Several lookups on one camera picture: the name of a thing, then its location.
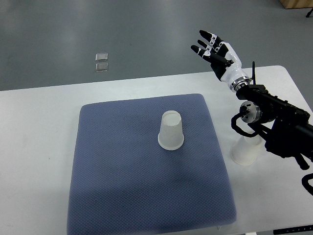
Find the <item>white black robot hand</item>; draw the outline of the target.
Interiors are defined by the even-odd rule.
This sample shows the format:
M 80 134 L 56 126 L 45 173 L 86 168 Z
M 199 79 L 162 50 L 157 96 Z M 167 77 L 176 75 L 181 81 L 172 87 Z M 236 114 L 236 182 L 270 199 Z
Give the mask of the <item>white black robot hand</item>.
M 232 46 L 213 33 L 205 30 L 199 33 L 206 42 L 198 40 L 199 46 L 192 45 L 191 49 L 210 63 L 218 80 L 226 83 L 233 92 L 250 84 L 251 79 L 243 71 L 241 60 Z

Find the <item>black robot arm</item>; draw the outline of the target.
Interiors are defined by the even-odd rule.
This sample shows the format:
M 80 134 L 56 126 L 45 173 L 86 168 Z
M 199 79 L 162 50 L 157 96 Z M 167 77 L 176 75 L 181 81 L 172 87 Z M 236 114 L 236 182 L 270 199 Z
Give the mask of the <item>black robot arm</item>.
M 245 85 L 236 91 L 241 105 L 231 127 L 245 137 L 259 135 L 266 151 L 281 158 L 295 158 L 302 170 L 313 159 L 313 127 L 310 114 L 286 100 L 271 95 L 264 85 Z

